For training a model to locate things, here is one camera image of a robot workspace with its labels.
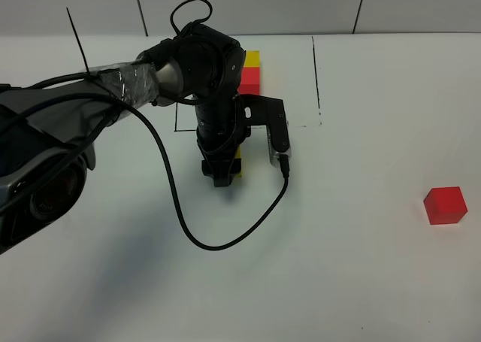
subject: black line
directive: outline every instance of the black line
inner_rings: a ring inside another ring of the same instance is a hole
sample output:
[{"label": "black line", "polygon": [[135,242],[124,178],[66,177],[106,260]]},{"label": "black line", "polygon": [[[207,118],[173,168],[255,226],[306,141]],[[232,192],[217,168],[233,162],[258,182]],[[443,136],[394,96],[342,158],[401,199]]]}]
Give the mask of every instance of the black line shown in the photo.
[{"label": "black line", "polygon": [[177,131],[177,110],[179,109],[179,104],[175,103],[175,127],[174,127],[174,132]]},{"label": "black line", "polygon": [[314,58],[314,75],[316,75],[317,107],[319,109],[319,115],[320,115],[321,99],[319,98],[319,82],[317,81],[316,44],[314,43],[314,37],[311,36],[311,38],[313,39],[313,58]]},{"label": "black line", "polygon": [[352,33],[355,34],[355,28],[357,27],[358,25],[358,20],[359,20],[359,14],[361,13],[361,6],[362,6],[362,2],[364,0],[361,0],[359,2],[359,9],[358,9],[358,14],[355,16],[355,23],[354,23],[354,29],[352,29]]},{"label": "black line", "polygon": [[68,18],[70,20],[70,25],[72,27],[72,30],[74,31],[75,38],[77,39],[78,48],[80,49],[80,53],[82,54],[82,59],[83,59],[83,64],[85,65],[85,70],[86,70],[87,74],[90,74],[89,65],[87,64],[87,58],[85,57],[85,53],[83,52],[82,44],[80,43],[80,39],[78,37],[77,30],[75,29],[74,21],[72,20],[72,16],[70,15],[70,10],[68,8],[67,8],[67,14],[68,14]]},{"label": "black line", "polygon": [[137,0],[138,10],[141,13],[142,25],[144,26],[145,36],[149,36],[147,25],[145,25],[144,12],[142,11],[141,0]]}]

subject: white wall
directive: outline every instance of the white wall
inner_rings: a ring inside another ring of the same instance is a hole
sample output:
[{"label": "white wall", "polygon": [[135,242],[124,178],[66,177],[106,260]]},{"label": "white wall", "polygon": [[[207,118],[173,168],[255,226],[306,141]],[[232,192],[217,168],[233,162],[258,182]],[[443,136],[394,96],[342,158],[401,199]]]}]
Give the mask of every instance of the white wall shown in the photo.
[{"label": "white wall", "polygon": [[143,35],[136,0],[0,0],[0,35]]},{"label": "white wall", "polygon": [[[173,33],[168,18],[185,0],[140,0],[151,35]],[[209,0],[209,25],[230,34],[350,33],[360,0]],[[70,35],[65,7],[81,35],[143,35],[137,0],[0,0],[0,35]],[[191,5],[180,25],[204,13]]]},{"label": "white wall", "polygon": [[364,0],[356,33],[481,32],[481,0]]},{"label": "white wall", "polygon": [[[151,34],[171,33],[171,11],[184,0],[141,0]],[[351,33],[361,0],[209,0],[214,12],[209,25],[239,34]],[[207,7],[186,6],[178,24],[207,14]]]}]

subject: red cube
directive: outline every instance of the red cube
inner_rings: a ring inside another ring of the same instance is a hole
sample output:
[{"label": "red cube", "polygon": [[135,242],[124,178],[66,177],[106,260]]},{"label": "red cube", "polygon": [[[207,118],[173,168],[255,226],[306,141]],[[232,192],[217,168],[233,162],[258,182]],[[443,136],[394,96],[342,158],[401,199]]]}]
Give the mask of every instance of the red cube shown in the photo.
[{"label": "red cube", "polygon": [[239,94],[261,94],[261,69],[242,69],[242,79],[238,89]]},{"label": "red cube", "polygon": [[430,224],[453,224],[467,213],[466,203],[458,186],[433,188],[424,200]]}]

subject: red plastic block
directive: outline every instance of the red plastic block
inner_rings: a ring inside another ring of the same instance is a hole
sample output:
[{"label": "red plastic block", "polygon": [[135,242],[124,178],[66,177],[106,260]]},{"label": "red plastic block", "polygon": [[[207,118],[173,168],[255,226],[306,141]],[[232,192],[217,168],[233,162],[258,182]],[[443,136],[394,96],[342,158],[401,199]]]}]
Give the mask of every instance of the red plastic block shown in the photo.
[{"label": "red plastic block", "polygon": [[433,188],[424,200],[430,224],[453,224],[467,213],[466,203],[458,186]]},{"label": "red plastic block", "polygon": [[261,69],[260,68],[244,68],[242,69],[242,79],[238,90],[239,94],[255,94],[261,93]]}]

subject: stacked blocks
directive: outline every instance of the stacked blocks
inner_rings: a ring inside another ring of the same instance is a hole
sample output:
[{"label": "stacked blocks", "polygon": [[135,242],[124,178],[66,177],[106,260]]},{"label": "stacked blocks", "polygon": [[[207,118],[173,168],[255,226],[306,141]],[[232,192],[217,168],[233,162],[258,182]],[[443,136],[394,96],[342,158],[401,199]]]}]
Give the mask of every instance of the stacked blocks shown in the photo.
[{"label": "stacked blocks", "polygon": [[261,94],[261,56],[259,51],[247,51],[239,94]]},{"label": "stacked blocks", "polygon": [[467,213],[458,186],[433,188],[424,200],[430,224],[454,224]]}]

